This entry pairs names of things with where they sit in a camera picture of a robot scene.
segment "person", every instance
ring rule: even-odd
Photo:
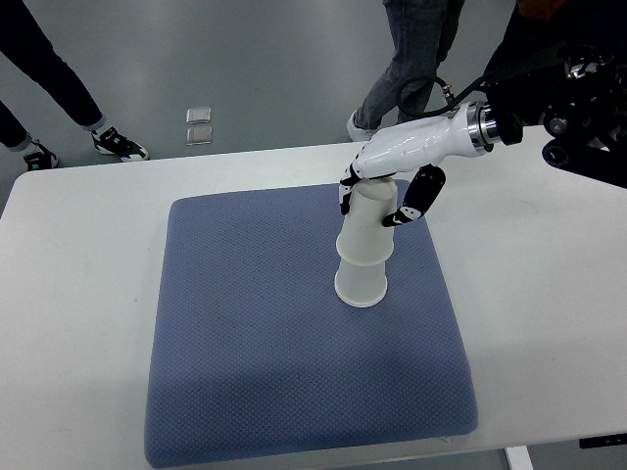
[[[458,32],[465,0],[383,0],[394,42],[387,70],[376,80],[362,105],[347,122],[355,142],[370,140],[382,118],[396,107],[396,92],[406,79],[436,74]],[[427,106],[433,82],[418,81],[404,89],[403,104],[413,114]],[[412,120],[399,111],[398,122]]]
[[[561,42],[598,47],[624,59],[626,28],[624,0],[516,0],[486,71]]]
[[[68,116],[90,132],[95,149],[117,155],[123,162],[148,160],[141,145],[127,139],[111,125],[76,73],[54,51],[22,0],[0,2],[0,52],[37,82]],[[57,156],[33,140],[17,118],[0,101],[0,142],[24,157],[28,170],[56,167]]]

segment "concrete floor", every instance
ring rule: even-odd
[[[384,9],[375,1],[25,2],[109,123],[144,145],[152,159],[347,142],[348,116],[393,51]],[[512,3],[466,0],[456,43],[439,70],[455,90],[482,73]],[[96,153],[89,135],[4,56],[0,71],[0,99],[33,137],[57,153],[61,166],[123,165]],[[185,112],[199,106],[212,107],[214,140],[186,146]],[[430,108],[440,106],[434,98]],[[384,124],[395,120],[389,115]],[[1,211],[25,163],[3,147],[0,159]],[[529,451],[536,470],[627,468],[626,446],[580,450],[570,442]],[[359,468],[502,470],[507,465],[504,453],[495,450]]]

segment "shoe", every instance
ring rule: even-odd
[[[91,138],[98,152],[117,155],[123,162],[141,162],[150,158],[146,149],[119,134],[113,126],[101,133],[99,138],[92,133]]]
[[[349,131],[349,136],[353,142],[367,142],[372,138],[377,129],[362,129],[355,125],[355,114],[357,111],[353,111],[349,121],[346,123],[346,130]]]
[[[41,145],[38,140],[32,143],[39,148],[39,151],[24,155],[24,161],[28,165],[28,171],[56,168],[59,164],[57,156]]]

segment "paper cup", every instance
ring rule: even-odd
[[[335,292],[349,306],[374,306],[388,289],[385,261],[372,266],[356,266],[342,259],[335,274]]]
[[[397,209],[398,189],[392,178],[365,179],[353,188],[351,210],[335,243],[337,253],[357,266],[385,261],[394,251],[394,227],[381,220]]]

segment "gray-blue mat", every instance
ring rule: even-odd
[[[477,426],[426,222],[396,229],[387,295],[364,309],[334,291],[341,226],[337,185],[172,205],[146,411],[153,467]]]

